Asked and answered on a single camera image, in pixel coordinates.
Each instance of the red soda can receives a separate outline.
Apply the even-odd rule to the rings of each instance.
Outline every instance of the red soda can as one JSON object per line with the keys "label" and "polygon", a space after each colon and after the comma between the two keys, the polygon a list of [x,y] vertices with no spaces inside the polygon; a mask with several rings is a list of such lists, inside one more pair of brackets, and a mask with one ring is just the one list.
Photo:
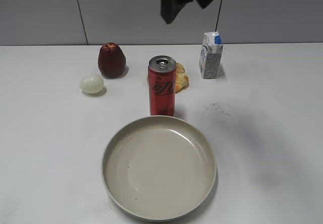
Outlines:
{"label": "red soda can", "polygon": [[150,114],[173,116],[175,110],[176,61],[169,56],[149,60]]}

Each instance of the red apple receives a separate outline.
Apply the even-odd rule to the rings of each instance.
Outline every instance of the red apple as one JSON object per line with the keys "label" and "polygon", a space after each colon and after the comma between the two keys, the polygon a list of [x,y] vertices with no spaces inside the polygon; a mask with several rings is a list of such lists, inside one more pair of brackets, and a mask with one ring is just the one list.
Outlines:
{"label": "red apple", "polygon": [[98,65],[104,77],[116,78],[126,69],[126,57],[118,45],[109,42],[100,49]]}

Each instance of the egg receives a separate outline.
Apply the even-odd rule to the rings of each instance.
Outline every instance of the egg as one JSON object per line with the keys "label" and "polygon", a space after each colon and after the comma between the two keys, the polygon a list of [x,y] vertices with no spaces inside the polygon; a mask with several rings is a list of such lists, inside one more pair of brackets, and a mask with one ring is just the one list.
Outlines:
{"label": "egg", "polygon": [[104,81],[99,75],[87,75],[80,82],[81,90],[88,94],[99,93],[103,87]]}

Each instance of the plate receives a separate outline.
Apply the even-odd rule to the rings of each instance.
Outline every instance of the plate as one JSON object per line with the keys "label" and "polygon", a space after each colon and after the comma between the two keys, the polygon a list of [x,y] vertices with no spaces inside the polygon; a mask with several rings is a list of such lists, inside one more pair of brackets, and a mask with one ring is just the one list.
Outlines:
{"label": "plate", "polygon": [[167,221],[197,208],[217,174],[214,152],[204,135],[167,116],[136,120],[122,128],[102,157],[102,180],[128,214]]}

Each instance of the milk carton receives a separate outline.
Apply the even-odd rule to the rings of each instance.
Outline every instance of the milk carton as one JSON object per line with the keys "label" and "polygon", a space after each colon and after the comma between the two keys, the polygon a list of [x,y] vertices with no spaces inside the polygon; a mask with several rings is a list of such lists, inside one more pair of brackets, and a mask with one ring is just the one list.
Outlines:
{"label": "milk carton", "polygon": [[205,32],[203,37],[200,71],[203,79],[218,77],[223,45],[218,32]]}

